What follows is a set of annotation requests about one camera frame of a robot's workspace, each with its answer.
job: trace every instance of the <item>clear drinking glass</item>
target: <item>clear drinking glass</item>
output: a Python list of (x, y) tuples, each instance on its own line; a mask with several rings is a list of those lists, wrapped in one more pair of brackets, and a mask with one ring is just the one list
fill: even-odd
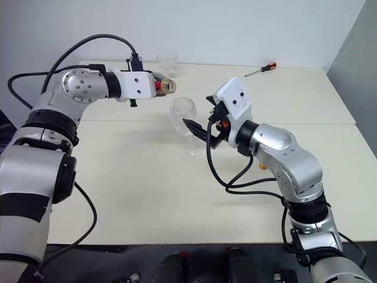
[(157, 54), (157, 61), (163, 73), (169, 78), (178, 77), (178, 57), (175, 52), (162, 51)]
[(197, 112), (194, 102), (187, 97), (178, 97), (170, 104), (170, 117), (174, 129), (185, 137), (183, 152), (186, 156), (198, 156), (202, 153), (204, 143), (186, 127), (182, 119), (196, 120)]

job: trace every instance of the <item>floor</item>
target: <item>floor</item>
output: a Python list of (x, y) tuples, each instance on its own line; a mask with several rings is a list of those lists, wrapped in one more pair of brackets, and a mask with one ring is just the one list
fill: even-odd
[[(377, 242), (363, 242), (369, 257), (364, 271), (377, 282)], [(294, 255), (283, 250), (281, 244), (244, 245), (143, 245), (143, 246), (91, 246), (92, 250), (74, 249), (51, 262), (45, 269), (45, 282), (57, 283), (105, 283), (126, 278), (133, 273), (141, 275), (140, 283), (150, 282), (159, 263), (169, 254), (191, 252), (190, 278), (195, 283), (225, 283), (223, 270), (224, 255), (232, 246), (246, 251), (256, 264), (261, 282), (274, 282), (277, 269), (294, 269), (298, 282), (310, 282), (307, 268), (298, 265)], [(355, 262), (358, 251), (345, 244), (345, 253)]]

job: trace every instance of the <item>table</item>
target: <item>table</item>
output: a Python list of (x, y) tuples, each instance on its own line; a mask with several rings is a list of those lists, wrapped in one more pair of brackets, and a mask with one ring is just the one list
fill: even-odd
[[(355, 241), (377, 240), (377, 226), (365, 217), (377, 215), (377, 160), (356, 126), (278, 126), (294, 133), (319, 159), (339, 230)], [(97, 226), (84, 244), (282, 241), (280, 201), (224, 192), (204, 153), (183, 155), (182, 139), (169, 122), (82, 121), (78, 132), (80, 143), (73, 151), (77, 182), (98, 211)], [(213, 160), (224, 180), (247, 163), (226, 143), (213, 152)], [(241, 182), (269, 176), (255, 162)], [(279, 191), (274, 182), (249, 189)], [(70, 198), (53, 206), (48, 242), (72, 243), (91, 222), (90, 208), (74, 189)]]
[[(104, 63), (126, 70), (122, 62)], [(157, 63), (144, 63), (146, 70), (160, 71)], [(205, 100), (232, 77), (242, 77), (257, 67), (180, 64), (174, 79), (177, 91), (153, 101), (138, 101), (130, 108), (114, 99), (90, 105), (83, 120), (170, 121), (168, 107), (176, 97), (190, 97), (199, 120), (206, 121), (212, 105)], [(257, 123), (355, 124), (343, 101), (321, 68), (286, 68), (251, 75), (244, 79), (253, 102), (252, 115)]]

